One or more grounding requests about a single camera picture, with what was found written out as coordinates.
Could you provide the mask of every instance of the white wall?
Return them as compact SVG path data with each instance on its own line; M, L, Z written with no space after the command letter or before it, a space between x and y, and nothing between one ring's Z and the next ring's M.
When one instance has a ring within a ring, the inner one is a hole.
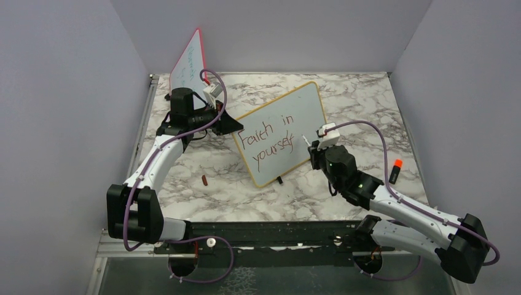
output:
M431 0L111 0L145 66L169 73L194 29L219 71L392 71Z
M391 76L429 201L478 216L501 251L475 295L521 289L520 32L519 0L433 0Z
M85 293L148 84L108 0L0 4L0 293Z

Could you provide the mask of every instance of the small whiteboard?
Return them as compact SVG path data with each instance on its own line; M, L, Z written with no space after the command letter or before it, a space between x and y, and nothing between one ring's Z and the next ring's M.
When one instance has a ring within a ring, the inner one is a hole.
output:
M244 129L233 133L235 144L257 187L297 168L310 156L311 143L326 123L318 85L306 83L237 119Z
M187 87L203 97L206 84L199 78L199 73L206 67L205 50L201 29L197 28L178 62L170 73L170 92L178 87ZM202 108L205 104L194 96L194 108Z

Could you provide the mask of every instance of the small red object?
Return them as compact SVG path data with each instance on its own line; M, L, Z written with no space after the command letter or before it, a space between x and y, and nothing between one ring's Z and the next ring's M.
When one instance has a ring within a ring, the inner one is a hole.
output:
M394 161L394 166L397 166L398 168L402 168L402 164L404 162L400 159L396 159L396 161Z

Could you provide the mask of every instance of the white marble table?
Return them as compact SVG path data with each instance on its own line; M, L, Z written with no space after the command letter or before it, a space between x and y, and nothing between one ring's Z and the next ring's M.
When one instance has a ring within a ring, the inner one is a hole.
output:
M423 203L423 190L409 139L391 84L385 73L373 74L246 74L227 73L222 79L229 93L227 111L232 117L260 106L308 81L320 87L328 122L368 120L379 126L389 148L389 165L404 164L394 186ZM147 126L140 161L150 151L155 131L170 103L168 75L161 76ZM340 143L355 155L358 168L383 179L382 145L368 126L340 129ZM206 175L208 186L201 176ZM350 205L341 196L331 197L321 171L303 164L278 182L259 189L248 174L231 135L212 133L192 141L166 177L159 192L163 215L191 221L314 221L362 219L375 214Z

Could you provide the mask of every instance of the red cap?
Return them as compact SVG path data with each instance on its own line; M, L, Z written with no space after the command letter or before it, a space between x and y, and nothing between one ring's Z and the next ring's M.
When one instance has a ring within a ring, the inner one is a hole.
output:
M394 161L394 166L397 166L398 168L402 168L402 164L403 161L400 159L396 159L396 161Z

